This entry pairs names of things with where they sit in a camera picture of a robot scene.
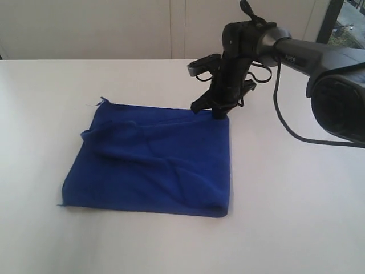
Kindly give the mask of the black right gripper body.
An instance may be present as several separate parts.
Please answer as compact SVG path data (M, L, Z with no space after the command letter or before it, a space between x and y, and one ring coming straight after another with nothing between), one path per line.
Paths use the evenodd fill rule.
M244 105L245 94L265 83L249 71L250 66L264 69L258 60L257 47L265 32L264 21L229 23L222 33L223 53L219 68L212 75L209 87L209 108L231 110Z

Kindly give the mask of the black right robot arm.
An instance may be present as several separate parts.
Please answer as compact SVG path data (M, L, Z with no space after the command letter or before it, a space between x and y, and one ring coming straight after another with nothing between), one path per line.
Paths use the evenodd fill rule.
M308 76L306 97L317 123L337 137L335 146L364 147L364 51L293 39L274 22L230 23L222 33L222 54L188 65L190 76L208 72L209 89L191 110L212 110L216 119L244 105L259 80L252 66L282 65Z

